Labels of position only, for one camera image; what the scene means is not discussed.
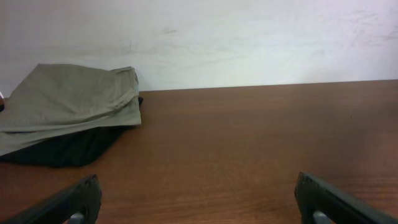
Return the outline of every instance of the wall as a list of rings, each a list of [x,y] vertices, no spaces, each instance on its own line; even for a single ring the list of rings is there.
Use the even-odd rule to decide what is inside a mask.
[[[2,0],[0,90],[41,63],[141,90],[398,78],[395,0]]]

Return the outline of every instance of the gray cloth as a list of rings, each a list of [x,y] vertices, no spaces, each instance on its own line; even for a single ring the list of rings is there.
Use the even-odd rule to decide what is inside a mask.
[[[38,65],[0,113],[0,155],[68,133],[140,123],[133,68]]]

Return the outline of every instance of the black cloth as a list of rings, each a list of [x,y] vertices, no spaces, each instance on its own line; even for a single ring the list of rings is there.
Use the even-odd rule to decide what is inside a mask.
[[[48,167],[81,167],[99,158],[132,126],[97,127],[44,140],[0,156],[0,162]]]

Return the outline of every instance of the wooden table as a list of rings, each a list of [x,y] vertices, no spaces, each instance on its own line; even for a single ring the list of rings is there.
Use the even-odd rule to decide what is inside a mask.
[[[300,223],[300,171],[398,217],[398,81],[142,96],[142,125],[90,166],[0,164],[0,220],[98,174],[100,224]]]

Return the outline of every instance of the brown tabletop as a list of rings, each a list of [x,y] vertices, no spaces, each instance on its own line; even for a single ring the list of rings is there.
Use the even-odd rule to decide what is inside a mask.
[[[300,171],[398,217],[398,81],[141,95],[142,125],[92,165],[0,164],[0,220],[97,174],[97,223],[300,223]]]

